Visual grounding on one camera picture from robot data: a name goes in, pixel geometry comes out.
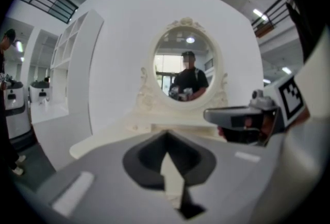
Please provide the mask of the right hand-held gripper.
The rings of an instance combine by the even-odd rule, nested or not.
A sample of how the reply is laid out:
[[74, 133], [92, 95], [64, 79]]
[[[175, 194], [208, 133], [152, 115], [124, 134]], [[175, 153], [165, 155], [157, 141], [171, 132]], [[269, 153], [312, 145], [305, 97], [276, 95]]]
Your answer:
[[[263, 90], [255, 90], [249, 106], [209, 108], [204, 110], [203, 117], [223, 128], [224, 138], [228, 142], [266, 146], [273, 135], [287, 131], [305, 109], [306, 104], [294, 75], [287, 75]], [[270, 135], [262, 139], [260, 128], [265, 115], [273, 116], [274, 123]]]

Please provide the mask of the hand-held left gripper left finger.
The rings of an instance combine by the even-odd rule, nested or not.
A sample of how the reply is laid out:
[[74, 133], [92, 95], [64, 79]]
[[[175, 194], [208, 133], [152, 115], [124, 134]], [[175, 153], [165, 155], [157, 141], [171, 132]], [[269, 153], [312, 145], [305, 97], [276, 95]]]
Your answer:
[[141, 134], [97, 147], [37, 190], [56, 223], [184, 223], [164, 193], [164, 155], [185, 142], [177, 131]]

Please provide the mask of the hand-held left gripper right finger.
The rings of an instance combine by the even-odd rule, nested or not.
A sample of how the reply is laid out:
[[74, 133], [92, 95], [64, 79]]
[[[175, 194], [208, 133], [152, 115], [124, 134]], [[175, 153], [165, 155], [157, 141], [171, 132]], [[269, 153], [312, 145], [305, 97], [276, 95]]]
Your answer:
[[236, 152], [229, 180], [198, 186], [216, 223], [281, 223], [298, 209], [325, 170], [325, 127], [296, 126], [271, 137], [263, 154]]

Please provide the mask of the person's right hand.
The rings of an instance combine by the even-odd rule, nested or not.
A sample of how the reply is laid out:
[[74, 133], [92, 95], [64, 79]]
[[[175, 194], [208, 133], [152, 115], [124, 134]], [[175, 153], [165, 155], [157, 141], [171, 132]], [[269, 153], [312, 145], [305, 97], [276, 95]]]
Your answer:
[[260, 136], [262, 139], [266, 139], [272, 132], [274, 123], [274, 117], [271, 115], [265, 115], [263, 118], [263, 123], [260, 128]]

